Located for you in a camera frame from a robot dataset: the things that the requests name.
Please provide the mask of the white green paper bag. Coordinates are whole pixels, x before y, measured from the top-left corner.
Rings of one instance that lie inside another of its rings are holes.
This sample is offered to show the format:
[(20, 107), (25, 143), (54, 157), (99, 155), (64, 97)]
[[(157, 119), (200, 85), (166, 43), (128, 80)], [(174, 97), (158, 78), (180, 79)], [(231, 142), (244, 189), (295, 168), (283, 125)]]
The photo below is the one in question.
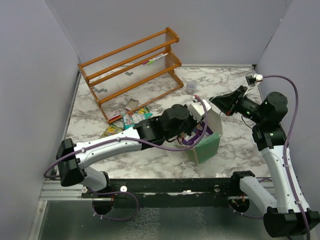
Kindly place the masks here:
[[(220, 138), (212, 142), (209, 142), (207, 144), (199, 145), (198, 143), (193, 148), (190, 148), (183, 152), (196, 165), (204, 163), (209, 158), (217, 154), (219, 149), (220, 139), (223, 134), (222, 121), (220, 119), (219, 114), (213, 111), (212, 109), (207, 114), (208, 114), (207, 126), (209, 126), (214, 133), (219, 134)], [(179, 149), (182, 149), (182, 148), (186, 148), (189, 145), (180, 145), (176, 139), (174, 141), (174, 146)]]

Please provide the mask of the yellow green snack packet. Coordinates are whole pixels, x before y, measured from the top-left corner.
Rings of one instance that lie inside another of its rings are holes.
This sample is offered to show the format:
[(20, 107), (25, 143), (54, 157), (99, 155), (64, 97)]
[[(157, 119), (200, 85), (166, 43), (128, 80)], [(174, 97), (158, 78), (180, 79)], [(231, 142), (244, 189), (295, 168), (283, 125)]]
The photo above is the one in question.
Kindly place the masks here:
[(136, 114), (148, 114), (148, 113), (150, 113), (150, 111), (147, 106), (144, 106), (144, 107), (136, 110), (135, 113)]

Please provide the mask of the teal snack packet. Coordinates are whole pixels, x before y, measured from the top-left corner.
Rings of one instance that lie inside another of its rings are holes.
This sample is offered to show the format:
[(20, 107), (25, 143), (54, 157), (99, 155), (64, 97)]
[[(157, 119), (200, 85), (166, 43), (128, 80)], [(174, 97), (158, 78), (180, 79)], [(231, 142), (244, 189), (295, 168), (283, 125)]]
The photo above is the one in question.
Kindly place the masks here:
[(124, 130), (127, 130), (131, 127), (134, 127), (135, 124), (150, 118), (152, 115), (152, 113), (123, 113), (123, 128)]

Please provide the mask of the yellow green Fox's candy bag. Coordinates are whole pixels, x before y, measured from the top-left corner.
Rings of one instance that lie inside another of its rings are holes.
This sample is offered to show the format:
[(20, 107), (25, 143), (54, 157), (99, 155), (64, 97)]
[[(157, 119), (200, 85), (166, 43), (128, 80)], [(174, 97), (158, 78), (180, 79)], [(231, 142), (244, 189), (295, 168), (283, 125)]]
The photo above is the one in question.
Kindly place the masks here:
[(112, 135), (116, 135), (118, 133), (121, 133), (124, 129), (122, 127), (119, 127), (115, 124), (110, 124), (105, 131), (102, 133), (102, 135), (99, 137), (99, 139), (109, 137)]

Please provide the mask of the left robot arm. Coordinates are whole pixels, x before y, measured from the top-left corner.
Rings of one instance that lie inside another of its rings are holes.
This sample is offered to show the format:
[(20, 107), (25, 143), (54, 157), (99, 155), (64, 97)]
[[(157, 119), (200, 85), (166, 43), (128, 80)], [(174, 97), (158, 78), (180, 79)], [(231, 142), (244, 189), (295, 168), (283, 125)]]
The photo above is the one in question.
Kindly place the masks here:
[(97, 171), (91, 165), (109, 157), (151, 147), (163, 149), (164, 142), (182, 133), (191, 134), (196, 125), (206, 119), (210, 110), (211, 106), (206, 101), (174, 104), (162, 115), (141, 120), (133, 127), (105, 138), (78, 143), (70, 138), (64, 139), (56, 154), (61, 186), (82, 184), (97, 196), (106, 197), (111, 190), (107, 173)]

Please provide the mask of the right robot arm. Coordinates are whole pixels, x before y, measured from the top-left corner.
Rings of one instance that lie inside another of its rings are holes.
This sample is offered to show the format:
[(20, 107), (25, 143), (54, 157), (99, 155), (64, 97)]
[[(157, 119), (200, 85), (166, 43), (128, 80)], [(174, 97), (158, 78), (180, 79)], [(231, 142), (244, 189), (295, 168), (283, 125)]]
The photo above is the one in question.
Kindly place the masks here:
[(265, 230), (272, 238), (305, 235), (320, 222), (318, 211), (307, 203), (291, 164), (290, 150), (286, 145), (288, 134), (281, 121), (288, 112), (287, 98), (280, 92), (271, 92), (261, 104), (249, 99), (247, 87), (210, 98), (226, 116), (239, 113), (255, 123), (252, 137), (264, 158), (274, 188), (271, 195), (252, 173), (234, 172), (229, 189), (236, 195), (249, 197), (263, 214)]

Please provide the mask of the small clear plastic cup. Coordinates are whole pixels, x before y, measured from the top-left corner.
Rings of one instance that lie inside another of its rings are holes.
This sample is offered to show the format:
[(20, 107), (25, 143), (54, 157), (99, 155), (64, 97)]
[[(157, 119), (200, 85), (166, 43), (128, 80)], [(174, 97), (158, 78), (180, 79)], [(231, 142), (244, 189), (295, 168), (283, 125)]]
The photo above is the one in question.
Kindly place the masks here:
[(197, 89), (197, 83), (195, 81), (191, 80), (186, 83), (186, 92), (187, 93), (193, 94), (196, 92), (196, 89)]

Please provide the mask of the open small cardboard box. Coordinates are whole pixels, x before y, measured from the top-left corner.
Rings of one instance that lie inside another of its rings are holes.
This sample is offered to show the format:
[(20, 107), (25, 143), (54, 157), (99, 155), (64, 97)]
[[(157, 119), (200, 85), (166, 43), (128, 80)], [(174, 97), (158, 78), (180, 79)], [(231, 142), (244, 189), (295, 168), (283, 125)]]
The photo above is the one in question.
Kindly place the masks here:
[(130, 98), (130, 100), (127, 102), (127, 105), (125, 106), (125, 109), (127, 111), (132, 111), (139, 105), (139, 101), (134, 98)]

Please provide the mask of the red white staple box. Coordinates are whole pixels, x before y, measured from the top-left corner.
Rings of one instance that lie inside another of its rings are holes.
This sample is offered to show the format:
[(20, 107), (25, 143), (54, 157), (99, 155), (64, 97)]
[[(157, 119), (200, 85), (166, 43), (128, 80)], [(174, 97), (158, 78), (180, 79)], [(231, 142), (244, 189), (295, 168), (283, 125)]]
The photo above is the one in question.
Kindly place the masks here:
[(120, 116), (120, 113), (119, 113), (117, 110), (112, 111), (112, 112), (110, 112), (110, 113), (108, 113), (108, 114), (106, 115), (106, 117), (107, 117), (108, 120), (116, 119), (116, 118), (118, 118), (119, 116)]

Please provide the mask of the purple capped marker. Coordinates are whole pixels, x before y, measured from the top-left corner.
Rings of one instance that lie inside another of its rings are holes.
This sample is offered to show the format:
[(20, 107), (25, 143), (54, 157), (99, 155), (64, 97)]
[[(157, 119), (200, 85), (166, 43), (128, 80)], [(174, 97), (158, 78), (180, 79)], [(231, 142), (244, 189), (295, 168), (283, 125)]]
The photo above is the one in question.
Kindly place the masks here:
[(159, 54), (158, 56), (153, 57), (153, 58), (151, 58), (151, 59), (149, 59), (149, 60), (147, 60), (147, 61), (143, 62), (142, 64), (143, 64), (143, 65), (151, 64), (151, 63), (153, 63), (154, 61), (156, 61), (156, 60), (160, 59), (163, 55), (164, 55), (164, 54), (163, 54), (163, 53), (161, 53), (161, 54)]

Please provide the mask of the orange wooden two-tier rack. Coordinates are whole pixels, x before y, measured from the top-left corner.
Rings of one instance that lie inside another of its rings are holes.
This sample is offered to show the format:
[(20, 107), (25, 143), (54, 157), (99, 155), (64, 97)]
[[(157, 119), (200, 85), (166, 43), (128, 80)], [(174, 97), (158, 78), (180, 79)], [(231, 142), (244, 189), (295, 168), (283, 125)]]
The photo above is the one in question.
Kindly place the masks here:
[(163, 75), (169, 75), (175, 85), (156, 97), (137, 107), (130, 108), (132, 113), (146, 105), (182, 88), (182, 80), (176, 75), (176, 68), (182, 63), (172, 50), (172, 44), (180, 40), (178, 34), (170, 27), (144, 37), (116, 50), (78, 64), (96, 104), (107, 123), (111, 124), (121, 118), (118, 112), (107, 113), (105, 103), (144, 85)]

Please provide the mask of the grey staple strip lower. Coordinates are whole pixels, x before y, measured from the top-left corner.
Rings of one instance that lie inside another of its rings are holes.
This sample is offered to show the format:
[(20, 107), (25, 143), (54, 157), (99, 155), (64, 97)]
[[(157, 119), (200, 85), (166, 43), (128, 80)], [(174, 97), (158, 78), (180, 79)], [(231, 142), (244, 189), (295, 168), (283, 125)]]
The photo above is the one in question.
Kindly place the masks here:
[(108, 92), (108, 90), (106, 88), (94, 88), (93, 91), (95, 93), (98, 93), (98, 94), (99, 93), (107, 93)]

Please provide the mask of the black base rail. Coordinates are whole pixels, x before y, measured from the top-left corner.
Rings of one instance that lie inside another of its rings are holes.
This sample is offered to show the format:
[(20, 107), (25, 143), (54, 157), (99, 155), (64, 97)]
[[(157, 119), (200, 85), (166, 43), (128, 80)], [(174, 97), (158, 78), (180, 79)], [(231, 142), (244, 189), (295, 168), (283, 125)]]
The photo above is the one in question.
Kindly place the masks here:
[(235, 171), (228, 178), (141, 178), (111, 179), (111, 185), (99, 193), (88, 189), (81, 196), (96, 206), (133, 209), (229, 206), (230, 197), (243, 194), (240, 179), (253, 177), (247, 171)]

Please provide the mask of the aluminium frame rail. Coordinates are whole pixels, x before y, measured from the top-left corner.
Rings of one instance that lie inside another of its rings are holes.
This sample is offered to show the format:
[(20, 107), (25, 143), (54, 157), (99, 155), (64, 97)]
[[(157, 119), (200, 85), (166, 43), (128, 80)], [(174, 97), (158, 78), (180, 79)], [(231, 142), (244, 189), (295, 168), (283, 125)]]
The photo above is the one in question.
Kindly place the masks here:
[(40, 191), (40, 201), (76, 201), (82, 198), (82, 185), (63, 187), (59, 180), (45, 180)]

